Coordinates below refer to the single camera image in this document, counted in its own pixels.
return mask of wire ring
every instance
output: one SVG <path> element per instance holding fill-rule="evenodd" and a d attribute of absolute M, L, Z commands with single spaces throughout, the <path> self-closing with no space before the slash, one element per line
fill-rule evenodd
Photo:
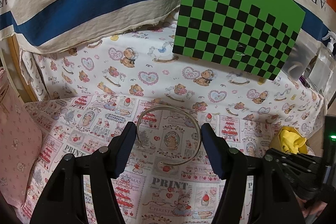
<path fill-rule="evenodd" d="M 141 140 L 140 140 L 140 137 L 139 137 L 139 127 L 140 127 L 140 124 L 141 124 L 141 120 L 142 118 L 150 113 L 150 112 L 153 112 L 155 110 L 173 110 L 175 112 L 178 112 L 182 115 L 185 115 L 191 122 L 192 124 L 194 125 L 195 129 L 196 129 L 196 133 L 198 135 L 198 138 L 199 138 L 199 143 L 197 145 L 197 148 L 196 148 L 196 152 L 193 154 L 193 156 L 185 161 L 182 161 L 180 163 L 177 163 L 177 164 L 170 164 L 170 163 L 167 163 L 167 162 L 160 162 L 161 164 L 163 165 L 170 165 L 170 166 L 179 166 L 179 165 L 182 165 L 182 164 L 186 164 L 187 162 L 193 160 L 196 155 L 198 154 L 200 148 L 201 148 L 201 143 L 202 143 L 202 135 L 201 135 L 201 129 L 200 129 L 200 126 L 199 124 L 197 123 L 196 119 L 191 116 L 189 113 L 185 112 L 184 110 L 182 109 L 179 109 L 177 107 L 174 107 L 174 106 L 163 106 L 163 105 L 159 105 L 159 106 L 152 106 L 150 107 L 149 109 L 145 110 L 144 112 L 141 113 L 141 115 L 139 116 L 139 119 L 138 119 L 138 122 L 136 124 L 136 136 L 138 138 L 138 141 L 139 143 L 141 144 Z"/>

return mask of printed tablecloth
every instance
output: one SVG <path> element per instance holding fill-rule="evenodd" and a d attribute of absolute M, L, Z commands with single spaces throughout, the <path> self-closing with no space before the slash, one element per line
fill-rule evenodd
<path fill-rule="evenodd" d="M 17 210 L 23 223 L 29 223 L 37 200 L 63 155 L 88 155 L 108 145 L 128 121 L 137 122 L 139 115 L 153 105 L 154 100 L 112 95 L 26 104 L 42 130 L 43 145 L 31 171 L 25 205 Z M 208 122 L 216 135 L 250 156 L 262 157 L 281 128 L 199 109 L 186 111 L 200 125 Z M 135 141 L 124 173 L 112 180 L 126 223 L 211 223 L 225 182 L 213 173 L 203 145 L 197 157 L 185 165 L 160 164 L 193 155 L 198 144 L 195 133 L 189 120 L 176 112 L 160 110 L 144 117 L 139 133 L 142 145 Z M 88 176 L 84 176 L 84 185 L 89 223 L 97 223 Z M 252 189 L 253 180 L 249 177 L 242 223 L 248 219 Z"/>
<path fill-rule="evenodd" d="M 23 52 L 25 65 L 21 67 L 28 68 L 24 75 L 40 100 L 48 100 L 49 94 L 58 99 L 105 93 L 294 126 L 304 136 L 320 128 L 322 122 L 316 118 L 323 97 L 283 72 L 270 81 L 174 55 L 177 14 L 157 26 L 144 26 L 68 52 L 34 56 Z"/>

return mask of pink cloth with bear print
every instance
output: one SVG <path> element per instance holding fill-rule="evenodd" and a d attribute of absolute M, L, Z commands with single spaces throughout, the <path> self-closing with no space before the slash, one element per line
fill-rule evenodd
<path fill-rule="evenodd" d="M 0 191 L 16 208 L 25 202 L 29 173 L 41 144 L 41 130 L 0 68 Z"/>

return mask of yellow container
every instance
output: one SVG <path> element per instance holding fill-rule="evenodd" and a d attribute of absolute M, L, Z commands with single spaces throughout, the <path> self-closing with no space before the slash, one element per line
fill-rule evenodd
<path fill-rule="evenodd" d="M 284 152 L 282 147 L 281 147 L 281 143 L 280 143 L 280 132 L 282 130 L 288 130 L 289 132 L 294 132 L 297 135 L 299 135 L 300 137 L 302 137 L 302 135 L 294 128 L 294 127 L 287 127 L 287 126 L 283 126 L 280 131 L 273 137 L 273 139 L 271 140 L 270 144 L 269 144 L 269 148 L 275 148 L 281 152 Z M 307 150 L 307 146 L 303 145 L 302 147 L 299 148 L 299 152 L 303 153 L 303 154 L 307 154 L 308 150 Z"/>

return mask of checkered pattern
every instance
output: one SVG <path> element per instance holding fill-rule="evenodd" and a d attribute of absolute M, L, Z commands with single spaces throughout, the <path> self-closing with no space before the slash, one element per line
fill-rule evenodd
<path fill-rule="evenodd" d="M 173 52 L 274 80 L 297 36 L 248 0 L 182 0 Z"/>

